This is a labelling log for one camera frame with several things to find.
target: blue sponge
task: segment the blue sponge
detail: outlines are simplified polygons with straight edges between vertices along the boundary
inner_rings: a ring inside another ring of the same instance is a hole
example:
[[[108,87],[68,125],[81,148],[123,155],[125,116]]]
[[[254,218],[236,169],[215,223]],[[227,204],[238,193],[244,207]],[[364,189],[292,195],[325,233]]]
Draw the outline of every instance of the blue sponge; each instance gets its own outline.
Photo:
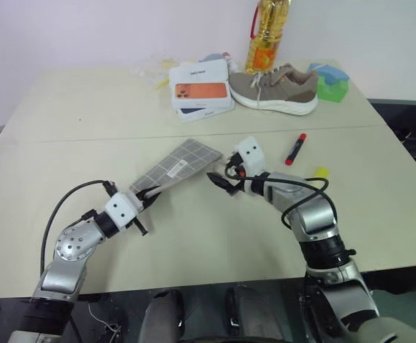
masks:
[[[348,81],[350,79],[344,71],[335,68],[334,66],[329,66],[328,64],[311,63],[307,72],[310,72],[313,69],[316,69],[318,76],[323,76],[325,78],[325,83],[329,86],[332,86],[339,81]]]

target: yellow bottle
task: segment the yellow bottle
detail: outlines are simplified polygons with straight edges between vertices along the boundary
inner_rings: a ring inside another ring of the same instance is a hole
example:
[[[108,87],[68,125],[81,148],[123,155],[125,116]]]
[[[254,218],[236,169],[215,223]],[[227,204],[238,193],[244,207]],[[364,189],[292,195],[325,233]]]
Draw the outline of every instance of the yellow bottle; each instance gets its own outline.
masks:
[[[287,20],[287,11],[291,0],[260,0],[257,5],[251,28],[246,72],[256,74],[269,71],[282,37],[282,27]],[[254,26],[259,14],[259,30],[254,35]]]

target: red bottle handle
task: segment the red bottle handle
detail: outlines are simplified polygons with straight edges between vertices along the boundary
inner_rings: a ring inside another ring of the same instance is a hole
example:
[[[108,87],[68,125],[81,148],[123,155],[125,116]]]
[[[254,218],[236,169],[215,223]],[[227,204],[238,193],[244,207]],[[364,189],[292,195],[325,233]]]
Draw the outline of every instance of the red bottle handle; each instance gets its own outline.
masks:
[[[251,34],[249,35],[251,39],[256,38],[256,35],[254,34],[254,28],[256,27],[256,20],[257,20],[258,12],[259,12],[259,5],[256,6],[256,11],[254,12],[254,18],[252,19]]]

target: box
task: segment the box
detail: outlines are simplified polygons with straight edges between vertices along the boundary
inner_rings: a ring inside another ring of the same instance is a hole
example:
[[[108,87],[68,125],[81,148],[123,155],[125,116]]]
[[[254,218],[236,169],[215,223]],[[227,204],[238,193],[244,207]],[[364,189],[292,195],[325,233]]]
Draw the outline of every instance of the box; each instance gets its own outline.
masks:
[[[198,119],[208,118],[209,116],[215,116],[227,111],[231,111],[235,108],[235,102],[232,99],[230,107],[225,109],[178,109],[178,117],[183,123],[189,123]]]
[[[225,59],[170,69],[169,85],[174,109],[229,109],[232,97]]]

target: yellow object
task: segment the yellow object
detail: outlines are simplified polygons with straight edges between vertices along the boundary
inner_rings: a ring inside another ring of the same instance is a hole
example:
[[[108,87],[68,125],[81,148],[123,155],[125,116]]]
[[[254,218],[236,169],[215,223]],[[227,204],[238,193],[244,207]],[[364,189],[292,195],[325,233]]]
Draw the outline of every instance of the yellow object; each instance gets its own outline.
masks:
[[[273,67],[290,2],[290,0],[260,0],[252,22],[251,43],[246,63],[247,73],[269,71]],[[257,17],[259,17],[259,30],[254,35]]]
[[[326,179],[329,176],[329,172],[330,172],[329,169],[324,168],[323,166],[319,166],[319,167],[316,168],[312,177],[323,177],[323,178]],[[308,182],[308,184],[310,186],[320,188],[321,185],[322,185],[322,182],[321,181],[310,181],[310,182]]]
[[[319,166],[316,168],[313,177],[323,177],[326,179],[329,176],[329,172],[329,169],[324,168],[323,166]]]
[[[162,59],[160,64],[165,69],[173,68],[174,66],[179,66],[179,63],[173,59]]]
[[[170,82],[170,79],[167,77],[166,79],[163,79],[162,81],[157,83],[156,86],[154,87],[154,89],[159,89],[160,87],[168,84],[169,82]]]

